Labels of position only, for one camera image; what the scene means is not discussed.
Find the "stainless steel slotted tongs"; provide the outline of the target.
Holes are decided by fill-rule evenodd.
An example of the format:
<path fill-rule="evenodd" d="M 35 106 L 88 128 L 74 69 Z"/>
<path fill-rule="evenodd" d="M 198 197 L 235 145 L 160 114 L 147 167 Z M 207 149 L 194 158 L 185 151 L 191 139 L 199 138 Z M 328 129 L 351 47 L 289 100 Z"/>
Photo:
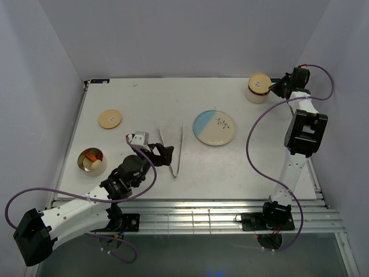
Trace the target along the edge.
<path fill-rule="evenodd" d="M 181 152 L 183 145 L 183 125 L 163 125 L 159 126 L 159 136 L 164 146 L 173 146 L 172 162 L 170 165 L 171 174 L 174 178 L 179 175 Z"/>

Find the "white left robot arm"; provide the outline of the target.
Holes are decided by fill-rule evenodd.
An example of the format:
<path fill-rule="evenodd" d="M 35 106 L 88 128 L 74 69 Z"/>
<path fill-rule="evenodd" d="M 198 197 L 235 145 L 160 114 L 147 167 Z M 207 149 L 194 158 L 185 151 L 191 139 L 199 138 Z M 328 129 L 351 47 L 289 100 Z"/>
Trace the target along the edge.
<path fill-rule="evenodd" d="M 13 238 L 26 266 L 37 265 L 59 246 L 91 231 L 122 225 L 122 211 L 118 204 L 135 198 L 132 190 L 146 179 L 147 172 L 172 162 L 173 146 L 160 143 L 134 142 L 134 135 L 126 137 L 134 154 L 112 170 L 108 178 L 90 192 L 74 195 L 66 204 L 52 209 L 27 211 L 15 226 Z"/>

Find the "steel lunch bowl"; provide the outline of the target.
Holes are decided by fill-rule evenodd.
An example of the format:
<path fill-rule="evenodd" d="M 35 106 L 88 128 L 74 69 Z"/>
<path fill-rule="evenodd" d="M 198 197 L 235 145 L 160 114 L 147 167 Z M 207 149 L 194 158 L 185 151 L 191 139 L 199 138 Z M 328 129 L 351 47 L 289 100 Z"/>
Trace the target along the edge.
<path fill-rule="evenodd" d="M 87 176 L 96 177 L 105 172 L 107 158 L 100 149 L 88 148 L 80 153 L 77 165 Z"/>
<path fill-rule="evenodd" d="M 246 91 L 246 98 L 251 102 L 255 104 L 261 104 L 265 102 L 269 95 L 269 90 L 267 90 L 264 93 L 256 93 L 253 91 L 250 87 L 248 87 L 248 90 Z"/>

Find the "orange fried cutlet piece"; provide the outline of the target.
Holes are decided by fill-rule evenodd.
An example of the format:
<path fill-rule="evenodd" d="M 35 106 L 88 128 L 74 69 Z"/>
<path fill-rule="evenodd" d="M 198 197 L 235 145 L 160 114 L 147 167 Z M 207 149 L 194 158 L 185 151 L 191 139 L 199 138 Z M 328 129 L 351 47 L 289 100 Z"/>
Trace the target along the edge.
<path fill-rule="evenodd" d="M 94 154 L 86 154 L 85 156 L 88 160 L 91 162 L 95 162 L 97 160 L 96 156 Z"/>

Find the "white steamed bun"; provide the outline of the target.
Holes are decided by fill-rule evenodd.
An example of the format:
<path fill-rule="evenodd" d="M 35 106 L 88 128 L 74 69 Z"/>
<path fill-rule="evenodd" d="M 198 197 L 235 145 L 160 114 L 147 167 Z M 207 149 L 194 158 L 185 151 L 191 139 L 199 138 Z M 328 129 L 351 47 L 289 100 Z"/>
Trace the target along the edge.
<path fill-rule="evenodd" d="M 91 170 L 91 171 L 97 170 L 97 169 L 100 167 L 101 163 L 102 163 L 102 161 L 101 161 L 101 160 L 96 159 L 96 160 L 91 164 L 91 166 L 90 166 L 90 170 Z"/>

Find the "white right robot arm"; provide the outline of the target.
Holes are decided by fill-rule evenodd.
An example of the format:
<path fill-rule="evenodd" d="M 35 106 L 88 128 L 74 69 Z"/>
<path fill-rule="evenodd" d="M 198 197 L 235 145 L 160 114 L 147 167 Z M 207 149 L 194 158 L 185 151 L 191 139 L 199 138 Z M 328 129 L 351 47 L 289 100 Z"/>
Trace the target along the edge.
<path fill-rule="evenodd" d="M 300 174 L 312 154 L 320 148 L 328 117 L 314 107 L 306 85 L 310 71 L 304 65 L 269 87 L 277 96 L 288 101 L 292 121 L 284 139 L 286 156 L 278 184 L 263 205 L 260 221 L 267 229 L 279 228 L 292 222 L 291 204 Z"/>

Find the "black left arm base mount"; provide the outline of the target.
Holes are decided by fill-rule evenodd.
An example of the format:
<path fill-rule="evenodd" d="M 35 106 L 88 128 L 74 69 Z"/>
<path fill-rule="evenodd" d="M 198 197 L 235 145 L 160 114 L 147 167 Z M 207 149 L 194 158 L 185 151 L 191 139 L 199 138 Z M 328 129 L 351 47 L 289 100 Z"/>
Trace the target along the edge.
<path fill-rule="evenodd" d="M 121 214 L 111 226 L 111 230 L 117 232 L 137 232 L 139 229 L 140 214 Z"/>

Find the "wooden round lid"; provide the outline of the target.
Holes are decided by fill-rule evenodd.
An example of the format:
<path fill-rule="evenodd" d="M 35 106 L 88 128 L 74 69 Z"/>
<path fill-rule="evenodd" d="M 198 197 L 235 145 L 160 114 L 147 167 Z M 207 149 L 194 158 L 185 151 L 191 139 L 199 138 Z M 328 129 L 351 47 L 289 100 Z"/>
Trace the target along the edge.
<path fill-rule="evenodd" d="M 113 129 L 121 123 L 121 120 L 121 113 L 118 110 L 110 109 L 99 115 L 98 123 L 104 129 Z"/>
<path fill-rule="evenodd" d="M 271 79 L 263 73 L 253 74 L 248 80 L 249 90 L 256 95 L 267 95 L 270 86 L 272 86 Z"/>

